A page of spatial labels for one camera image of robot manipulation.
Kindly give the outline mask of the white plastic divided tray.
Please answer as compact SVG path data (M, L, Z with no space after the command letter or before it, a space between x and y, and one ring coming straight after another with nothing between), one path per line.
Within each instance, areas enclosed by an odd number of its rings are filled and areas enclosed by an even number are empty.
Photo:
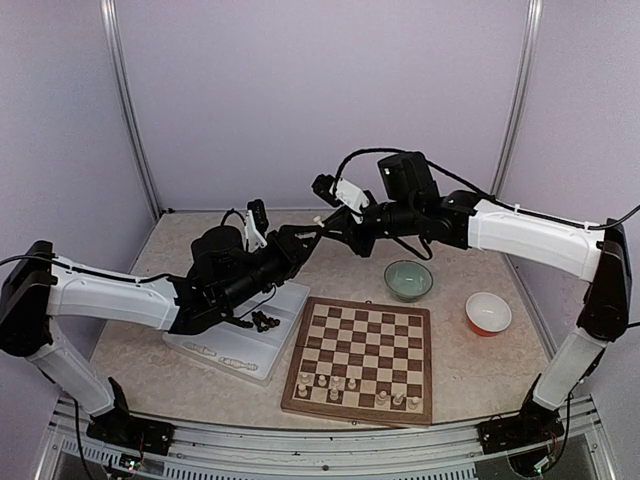
M309 287L287 282L272 293L255 295L234 310L237 317L245 320L251 319L251 311L263 311L267 316L280 320L279 326L264 333L223 322L195 336L165 333L162 339L168 347L200 364L266 386L291 339L309 293ZM217 356L208 357L189 351L183 346L187 342L204 345L215 351ZM259 369L255 372L227 369L218 364L220 357L255 363Z

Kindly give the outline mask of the wooden chess board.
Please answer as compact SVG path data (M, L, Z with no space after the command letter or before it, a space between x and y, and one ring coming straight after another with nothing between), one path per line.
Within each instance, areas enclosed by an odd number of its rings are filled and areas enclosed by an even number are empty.
M318 377L327 377L320 387ZM342 379L339 400L329 399L331 378ZM359 381L347 389L349 378ZM299 384L308 386L301 398ZM376 403L385 390L388 400ZM400 407L391 397L403 392ZM421 403L410 409L407 401ZM306 301L300 317L289 371L281 399L291 414L356 421L384 426L429 426L433 422L431 324L423 308L354 302L323 297Z

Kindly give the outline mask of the white knight piece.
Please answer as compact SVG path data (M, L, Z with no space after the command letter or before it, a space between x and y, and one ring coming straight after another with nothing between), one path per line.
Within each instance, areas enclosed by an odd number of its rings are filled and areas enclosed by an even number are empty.
M405 399L405 394L403 392L397 392L391 397L391 406L393 408L400 407Z

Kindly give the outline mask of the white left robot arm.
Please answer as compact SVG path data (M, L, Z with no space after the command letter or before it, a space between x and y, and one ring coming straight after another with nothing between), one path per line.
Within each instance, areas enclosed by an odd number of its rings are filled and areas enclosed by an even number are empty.
M91 368L55 317L125 321L184 336L222 322L249 328L235 308L293 278L321 235L318 226L285 225L267 234L265 246L248 251L237 229L217 226L193 242L187 276L149 278L92 271L37 241L12 258L15 267L2 285L1 349L32 362L72 396L90 416L90 437L164 453L172 425L133 416L121 386Z

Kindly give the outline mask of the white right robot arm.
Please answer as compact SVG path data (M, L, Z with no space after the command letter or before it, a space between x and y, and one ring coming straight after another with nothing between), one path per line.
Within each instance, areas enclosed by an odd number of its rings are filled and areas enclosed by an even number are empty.
M446 197L413 190L388 202L357 207L332 203L336 212L315 220L322 234L362 257L370 255L378 239L417 236L425 243L515 255L587 282L574 330L536 378L519 412L478 426L486 453L528 446L567 431L559 420L560 407L595 370L607 345L629 327L632 279L620 223L547 217L463 190Z

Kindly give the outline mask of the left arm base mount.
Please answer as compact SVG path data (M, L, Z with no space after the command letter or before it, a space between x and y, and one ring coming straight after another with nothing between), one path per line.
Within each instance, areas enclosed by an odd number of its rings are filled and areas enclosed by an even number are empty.
M112 410L91 418L87 436L140 453L166 456L172 443L174 430L175 427L168 422Z

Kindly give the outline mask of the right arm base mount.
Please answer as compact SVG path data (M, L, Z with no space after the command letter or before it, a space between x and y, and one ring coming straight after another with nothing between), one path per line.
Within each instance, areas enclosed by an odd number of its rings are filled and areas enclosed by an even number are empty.
M495 418L476 427L484 454L517 449L560 437L565 429L557 412Z

